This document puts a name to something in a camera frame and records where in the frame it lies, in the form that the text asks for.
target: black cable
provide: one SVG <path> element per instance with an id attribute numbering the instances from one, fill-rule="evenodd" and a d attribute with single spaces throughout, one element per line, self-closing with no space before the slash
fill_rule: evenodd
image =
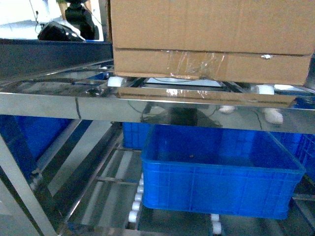
<path id="1" fill-rule="evenodd" d="M 262 125 L 261 125 L 261 121 L 260 121 L 260 118 L 259 118 L 259 114 L 256 111 L 253 111 L 253 112 L 256 114 L 256 116 L 258 118 L 260 129 L 262 130 Z"/>
<path id="2" fill-rule="evenodd" d="M 36 31 L 36 28 L 37 28 L 37 26 L 38 26 L 38 24 L 39 24 L 39 22 L 38 22 L 38 11 L 36 11 L 36 16 L 35 16 L 35 21 L 36 21 L 36 26 L 35 26 L 35 32 L 36 33 L 38 33 L 37 31 Z"/>
<path id="3" fill-rule="evenodd" d="M 86 9 L 95 19 L 96 21 L 101 25 L 104 26 L 100 21 L 98 21 L 98 19 L 96 18 L 96 16 L 84 5 L 84 9 Z"/>
<path id="4" fill-rule="evenodd" d="M 200 119 L 207 119 L 207 118 L 210 118 L 211 116 L 213 116 L 214 115 L 214 113 L 216 112 L 216 111 L 218 111 L 219 110 L 219 108 L 218 107 L 216 107 L 215 108 L 215 110 L 210 114 L 210 115 L 208 115 L 208 116 L 205 116 L 205 117 L 202 117 L 202 118 L 200 118 Z"/>
<path id="5" fill-rule="evenodd" d="M 128 105 L 129 105 L 133 110 L 135 110 L 137 113 L 140 113 L 140 114 L 144 115 L 144 112 L 141 112 L 141 111 L 135 109 L 135 108 L 130 104 L 130 101 L 128 101 Z M 159 114 L 148 114 L 148 115 L 157 116 L 157 115 L 160 115 L 160 113 L 159 113 Z"/>

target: brown cardboard box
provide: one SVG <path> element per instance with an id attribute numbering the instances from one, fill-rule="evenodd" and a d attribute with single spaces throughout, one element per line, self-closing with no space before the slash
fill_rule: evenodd
<path id="1" fill-rule="evenodd" d="M 116 48 L 289 55 L 315 48 L 313 0 L 111 0 L 111 19 Z"/>
<path id="2" fill-rule="evenodd" d="M 303 85 L 310 57 L 114 49 L 115 74 L 133 77 L 175 77 L 261 84 Z"/>

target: white caster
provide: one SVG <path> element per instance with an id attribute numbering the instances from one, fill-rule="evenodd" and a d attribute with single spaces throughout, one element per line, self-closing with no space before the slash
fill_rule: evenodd
<path id="1" fill-rule="evenodd" d="M 210 219 L 211 221 L 220 221 L 219 214 L 211 214 Z"/>
<path id="2" fill-rule="evenodd" d="M 137 188 L 137 193 L 143 194 L 143 192 L 144 192 L 143 186 L 139 185 L 138 188 Z"/>
<path id="3" fill-rule="evenodd" d="M 131 210 L 129 212 L 129 216 L 128 216 L 128 221 L 130 223 L 136 223 L 137 222 L 137 216 L 138 216 L 138 212 L 137 210 Z"/>
<path id="4" fill-rule="evenodd" d="M 124 77 L 113 76 L 108 79 L 107 86 L 108 87 L 121 87 L 127 83 L 127 79 Z"/>
<path id="5" fill-rule="evenodd" d="M 268 123 L 283 124 L 284 122 L 283 115 L 275 108 L 265 108 L 263 113 L 265 114 L 265 119 Z"/>
<path id="6" fill-rule="evenodd" d="M 132 210 L 139 210 L 140 209 L 140 202 L 133 202 L 132 203 Z"/>
<path id="7" fill-rule="evenodd" d="M 142 200 L 142 193 L 136 193 L 136 195 L 134 196 L 134 200 L 136 202 L 140 202 Z"/>
<path id="8" fill-rule="evenodd" d="M 222 233 L 221 223 L 218 221 L 212 221 L 212 230 L 214 235 L 220 235 Z"/>
<path id="9" fill-rule="evenodd" d="M 256 85 L 254 87 L 254 91 L 255 93 L 258 93 L 258 94 L 269 94 L 269 95 L 275 94 L 274 87 L 270 85 Z"/>
<path id="10" fill-rule="evenodd" d="M 220 106 L 219 111 L 223 114 L 231 114 L 236 110 L 234 106 Z"/>

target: metal bar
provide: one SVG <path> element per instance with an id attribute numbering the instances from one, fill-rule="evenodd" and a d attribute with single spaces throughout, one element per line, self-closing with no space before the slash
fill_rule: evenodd
<path id="1" fill-rule="evenodd" d="M 73 132 L 78 128 L 82 120 L 73 120 L 68 127 L 55 139 L 55 141 L 47 148 L 42 156 L 37 161 L 37 167 L 43 171 L 55 157 L 55 155 L 64 146 L 66 141 L 70 138 Z"/>
<path id="2" fill-rule="evenodd" d="M 96 180 L 99 182 L 113 182 L 113 183 L 125 184 L 125 185 L 138 185 L 138 182 L 139 182 L 135 180 L 126 180 L 126 179 L 112 178 L 112 177 L 98 177 Z"/>
<path id="3" fill-rule="evenodd" d="M 308 209 L 303 201 L 294 200 L 294 202 L 301 211 L 304 218 L 307 220 L 309 226 L 311 226 L 311 228 L 315 231 L 315 217 L 312 212 Z"/>
<path id="4" fill-rule="evenodd" d="M 108 97 L 86 97 L 86 94 L 83 97 L 81 95 L 75 94 L 71 97 L 0 93 L 0 114 L 159 124 L 178 124 L 177 121 L 180 119 L 181 124 L 185 125 L 185 121 L 190 119 L 189 113 L 175 114 L 173 108 L 189 108 L 197 111 L 197 116 L 193 117 L 196 121 L 194 126 L 315 133 L 315 126 L 312 125 L 315 123 L 315 110 L 313 109 L 288 109 L 282 108 L 280 105 L 278 112 L 283 116 L 283 124 L 274 125 L 265 119 L 263 107 L 253 107 L 254 101 L 251 102 L 253 106 L 244 106 L 243 104 L 246 102 L 240 101 L 239 105 L 234 105 L 238 108 L 237 110 L 231 114 L 224 114 L 218 111 L 220 104 L 210 102 L 207 104 L 207 100 L 204 99 L 181 100 L 170 96 L 150 100 L 149 96 L 131 99 L 119 98 L 119 94 L 111 94 Z M 150 113 L 145 114 L 144 109 L 148 103 L 155 109 L 159 108 L 158 112 L 151 109 Z"/>
<path id="5" fill-rule="evenodd" d="M 89 236 L 168 236 L 165 233 L 145 232 L 117 228 L 91 227 L 88 225 L 71 225 L 71 229 L 62 236 L 89 235 Z"/>
<path id="6" fill-rule="evenodd" d="M 44 233 L 45 236 L 56 236 L 56 232 L 50 223 L 47 215 L 42 209 L 40 203 L 36 199 L 27 181 L 25 180 L 20 168 L 14 160 L 14 157 L 7 148 L 4 140 L 0 137 L 0 166 L 6 176 L 12 183 L 13 187 L 19 194 L 23 203 L 29 210 L 35 222 Z"/>
<path id="7" fill-rule="evenodd" d="M 20 81 L 113 58 L 111 43 L 0 39 L 0 46 L 0 80 Z"/>
<path id="8" fill-rule="evenodd" d="M 1 178 L 0 199 L 2 200 L 2 204 L 9 209 L 10 215 L 16 219 L 16 222 L 20 225 L 21 229 L 23 229 L 25 235 L 40 235 L 32 222 L 28 219 L 27 215 L 24 213 L 23 209 L 19 206 L 10 191 L 7 189 Z"/>
<path id="9" fill-rule="evenodd" d="M 315 201 L 315 195 L 311 195 L 311 194 L 293 193 L 292 198 L 295 199 L 295 200 Z"/>
<path id="10" fill-rule="evenodd" d="M 90 120 L 74 120 L 39 159 L 38 167 L 42 171 L 47 185 L 54 178 L 91 123 Z"/>
<path id="11" fill-rule="evenodd" d="M 247 93 L 245 89 L 243 89 L 241 86 L 234 82 L 224 82 L 224 84 L 233 92 L 242 92 L 242 93 Z"/>
<path id="12" fill-rule="evenodd" d="M 54 196 L 64 215 L 64 222 L 70 218 L 101 167 L 109 162 L 108 157 L 121 132 L 120 124 L 115 123 Z"/>
<path id="13" fill-rule="evenodd" d="M 140 152 L 141 153 L 141 150 L 125 148 L 125 147 L 122 147 L 122 146 L 118 146 L 115 150 L 117 150 L 117 151 L 132 151 L 132 152 Z"/>

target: blue crate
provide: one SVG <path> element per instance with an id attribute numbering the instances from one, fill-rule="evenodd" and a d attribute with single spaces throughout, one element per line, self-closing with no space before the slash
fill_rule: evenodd
<path id="1" fill-rule="evenodd" d="M 70 124 L 70 119 L 15 116 L 35 161 Z"/>
<path id="2" fill-rule="evenodd" d="M 148 208 L 285 219 L 305 168 L 270 133 L 155 125 L 142 151 Z"/>
<path id="3" fill-rule="evenodd" d="M 151 125 L 146 123 L 123 123 L 124 147 L 142 150 Z"/>
<path id="4" fill-rule="evenodd" d="M 304 134 L 296 152 L 296 157 L 306 168 L 306 172 L 315 181 L 315 135 Z"/>
<path id="5" fill-rule="evenodd" d="M 293 155 L 296 154 L 302 134 L 271 132 L 272 135 L 279 140 L 280 143 Z"/>

